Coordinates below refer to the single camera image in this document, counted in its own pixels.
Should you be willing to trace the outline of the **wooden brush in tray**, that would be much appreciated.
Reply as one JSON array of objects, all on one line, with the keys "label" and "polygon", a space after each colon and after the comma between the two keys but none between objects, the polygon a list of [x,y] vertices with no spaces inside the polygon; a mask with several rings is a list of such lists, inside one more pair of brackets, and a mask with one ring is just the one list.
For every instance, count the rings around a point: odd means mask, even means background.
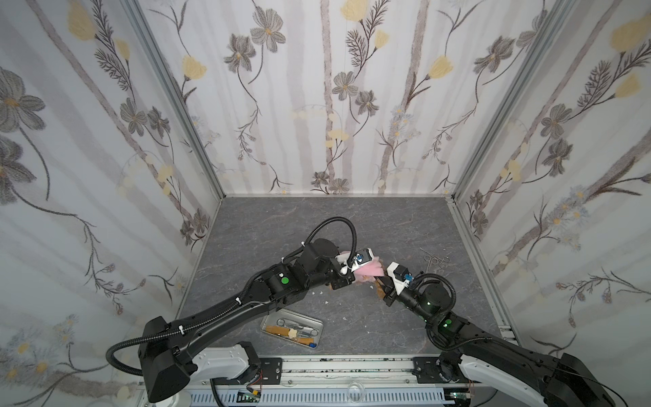
[{"label": "wooden brush in tray", "polygon": [[316,348],[317,341],[311,335],[303,331],[288,327],[278,327],[278,326],[267,326],[263,329],[264,332],[271,334],[272,336],[280,337],[286,339],[295,344],[300,344],[309,348]]}]

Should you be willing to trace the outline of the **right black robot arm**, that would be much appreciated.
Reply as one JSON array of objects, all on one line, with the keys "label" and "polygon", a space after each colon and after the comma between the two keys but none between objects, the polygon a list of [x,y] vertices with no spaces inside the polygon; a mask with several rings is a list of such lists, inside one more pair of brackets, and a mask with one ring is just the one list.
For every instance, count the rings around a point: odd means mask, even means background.
[{"label": "right black robot arm", "polygon": [[575,356],[557,358],[522,348],[456,315],[456,291],[444,278],[404,283],[384,276],[376,284],[387,305],[400,303],[423,320],[428,339],[440,352],[443,379],[483,383],[529,406],[616,404]]}]

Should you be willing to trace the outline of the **metal tray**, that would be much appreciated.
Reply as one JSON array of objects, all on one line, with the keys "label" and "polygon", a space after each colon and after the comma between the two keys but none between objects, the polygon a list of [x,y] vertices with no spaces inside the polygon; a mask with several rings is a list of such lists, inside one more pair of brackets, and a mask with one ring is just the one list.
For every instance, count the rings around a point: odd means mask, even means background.
[{"label": "metal tray", "polygon": [[260,325],[265,334],[310,349],[318,348],[323,328],[321,320],[287,309],[270,313]]}]

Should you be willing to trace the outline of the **brown teddy bear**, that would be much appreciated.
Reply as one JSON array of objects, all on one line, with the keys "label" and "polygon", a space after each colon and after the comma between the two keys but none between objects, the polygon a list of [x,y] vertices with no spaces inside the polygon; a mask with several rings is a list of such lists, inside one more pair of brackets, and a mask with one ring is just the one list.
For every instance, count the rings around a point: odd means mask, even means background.
[{"label": "brown teddy bear", "polygon": [[359,286],[368,286],[372,288],[376,293],[379,299],[384,299],[386,294],[384,292],[383,284],[378,281],[374,276],[362,276],[359,280],[355,282]]}]

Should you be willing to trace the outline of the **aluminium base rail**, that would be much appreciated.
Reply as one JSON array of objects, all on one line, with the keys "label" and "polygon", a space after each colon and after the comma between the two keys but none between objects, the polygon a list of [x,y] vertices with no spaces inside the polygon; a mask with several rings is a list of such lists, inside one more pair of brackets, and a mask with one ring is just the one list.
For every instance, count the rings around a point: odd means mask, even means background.
[{"label": "aluminium base rail", "polygon": [[286,355],[263,360],[253,383],[190,383],[164,406],[541,406],[543,397],[476,358],[462,378],[437,375],[435,355]]}]

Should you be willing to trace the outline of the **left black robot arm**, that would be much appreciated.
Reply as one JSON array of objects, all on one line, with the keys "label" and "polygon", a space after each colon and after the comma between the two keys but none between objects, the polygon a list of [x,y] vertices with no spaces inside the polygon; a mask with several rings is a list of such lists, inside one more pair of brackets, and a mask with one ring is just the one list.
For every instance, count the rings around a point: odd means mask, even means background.
[{"label": "left black robot arm", "polygon": [[144,327],[138,346],[147,399],[167,400],[199,372],[199,353],[220,337],[262,315],[302,300],[310,289],[332,289],[354,282],[354,271],[373,260],[366,249],[342,254],[333,242],[318,238],[279,263],[252,276],[239,294],[185,318],[167,322],[156,317]]}]

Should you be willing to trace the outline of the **pink teddy hoodie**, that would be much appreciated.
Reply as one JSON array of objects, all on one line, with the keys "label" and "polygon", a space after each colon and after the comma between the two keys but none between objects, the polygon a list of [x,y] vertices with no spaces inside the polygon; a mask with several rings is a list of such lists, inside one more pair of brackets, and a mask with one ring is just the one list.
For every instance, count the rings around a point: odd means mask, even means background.
[{"label": "pink teddy hoodie", "polygon": [[379,260],[379,258],[376,256],[376,259],[374,259],[371,264],[368,264],[367,266],[364,266],[360,269],[358,269],[354,273],[356,280],[359,280],[362,276],[374,276],[374,277],[382,277],[385,275],[385,271],[383,269],[383,266]]}]

